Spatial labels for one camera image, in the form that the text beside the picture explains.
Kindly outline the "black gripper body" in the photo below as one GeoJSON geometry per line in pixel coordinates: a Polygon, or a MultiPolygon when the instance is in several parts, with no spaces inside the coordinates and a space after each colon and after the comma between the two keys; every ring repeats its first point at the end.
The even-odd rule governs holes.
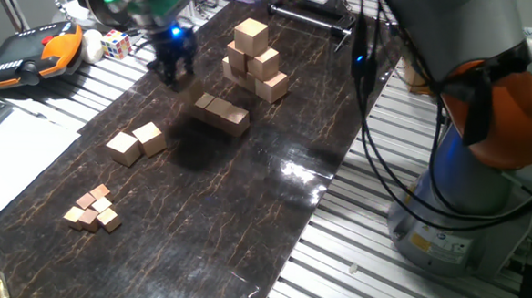
{"type": "Polygon", "coordinates": [[[197,40],[193,27],[184,27],[178,23],[169,29],[150,36],[155,59],[149,63],[149,69],[158,69],[161,64],[177,66],[178,60],[193,56],[197,52],[197,40]]]}

